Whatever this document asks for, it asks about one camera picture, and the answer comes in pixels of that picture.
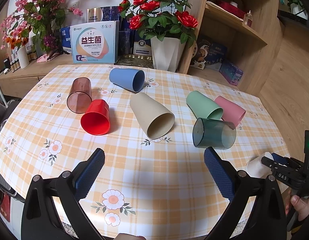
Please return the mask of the right hand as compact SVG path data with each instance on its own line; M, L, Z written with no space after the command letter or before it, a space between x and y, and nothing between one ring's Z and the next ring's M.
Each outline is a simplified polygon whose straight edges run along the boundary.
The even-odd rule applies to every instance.
M285 213L289 213L291 207L294 207L298 213L298 220L302 221L309 215L309 198L300 198L297 195L293 195L292 191L288 191L288 196L285 198Z

